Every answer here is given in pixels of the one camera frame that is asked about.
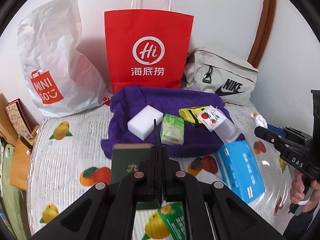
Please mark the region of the right hand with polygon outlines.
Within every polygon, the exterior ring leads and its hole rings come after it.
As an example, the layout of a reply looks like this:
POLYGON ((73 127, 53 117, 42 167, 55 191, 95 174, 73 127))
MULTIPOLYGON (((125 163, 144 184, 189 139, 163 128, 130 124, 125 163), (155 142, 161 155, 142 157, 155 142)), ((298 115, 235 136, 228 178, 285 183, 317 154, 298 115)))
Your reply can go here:
MULTIPOLYGON (((313 193, 309 199, 309 201, 304 205, 302 212, 309 212, 317 207, 319 203, 319 190, 320 185, 319 181, 313 180, 311 183, 311 187, 313 188, 313 193)), ((304 199, 304 184, 302 181, 302 174, 295 170, 294 171, 294 179, 291 183, 290 190, 290 200, 293 204, 298 204, 301 200, 304 199)))

